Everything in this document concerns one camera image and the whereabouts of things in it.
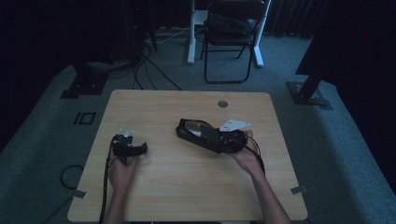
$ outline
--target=black controller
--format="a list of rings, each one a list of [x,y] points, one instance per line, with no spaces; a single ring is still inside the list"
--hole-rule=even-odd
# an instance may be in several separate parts
[[[217,153],[235,153],[247,144],[244,132],[221,132],[202,120],[181,119],[177,137]]]
[[[147,143],[144,143],[140,147],[133,147],[132,141],[132,136],[124,137],[122,134],[116,134],[113,137],[111,143],[113,153],[124,165],[127,165],[128,157],[140,156],[148,152]]]

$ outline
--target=gray carpet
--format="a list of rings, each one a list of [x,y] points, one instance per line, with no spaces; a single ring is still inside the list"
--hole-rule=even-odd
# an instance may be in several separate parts
[[[264,67],[252,66],[247,82],[232,85],[206,84],[203,60],[187,65],[188,41],[186,36],[166,40],[149,57],[183,91],[261,91],[272,96],[298,180],[308,188],[304,193],[308,220],[298,223],[395,223],[396,197],[336,88],[325,82],[319,86],[333,110],[295,105],[290,97],[286,82],[306,79],[294,74],[309,39],[264,36],[261,42]],[[196,58],[200,47],[198,42]],[[230,59],[231,55],[227,57],[225,62],[220,54],[214,56],[209,72],[217,76],[246,72],[247,57],[239,61]],[[101,95],[60,99],[74,76],[72,67],[67,67],[52,80],[29,118],[2,151],[0,223],[38,224],[49,217],[48,223],[69,223],[70,202],[66,196],[69,190],[60,182],[62,170],[75,164],[84,166],[111,92],[139,89],[134,84],[134,72],[123,71],[109,76]],[[138,81],[144,89],[153,90],[150,79],[158,90],[176,90],[146,63],[138,70]],[[78,113],[95,113],[92,124],[75,123]],[[79,169],[72,169],[65,176],[68,185],[76,185],[79,178]]]

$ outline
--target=person's right hand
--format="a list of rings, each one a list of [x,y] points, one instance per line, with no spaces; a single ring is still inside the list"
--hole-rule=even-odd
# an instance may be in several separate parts
[[[253,138],[253,131],[244,131],[244,134],[247,136],[247,147],[251,148],[256,154],[259,154],[257,145],[251,140]],[[245,147],[236,153],[228,155],[233,157],[238,165],[250,175],[262,173],[262,168],[256,156]]]
[[[108,179],[114,192],[126,194],[134,178],[134,170],[139,160],[139,157],[133,157],[128,165],[124,165],[111,150],[110,160],[113,161],[108,169]]]

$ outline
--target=person's left hand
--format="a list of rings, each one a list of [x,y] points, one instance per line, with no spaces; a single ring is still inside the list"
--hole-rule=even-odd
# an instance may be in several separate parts
[[[113,186],[113,193],[126,194],[128,192],[138,160],[139,157],[133,157],[125,166],[119,159],[116,159],[113,150],[111,150],[110,162],[113,162],[108,168],[108,179]]]

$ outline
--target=table hole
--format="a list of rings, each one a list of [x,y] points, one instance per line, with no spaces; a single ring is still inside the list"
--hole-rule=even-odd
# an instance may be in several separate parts
[[[220,100],[220,101],[218,101],[218,106],[221,108],[225,108],[228,106],[228,103],[227,103],[227,101]]]

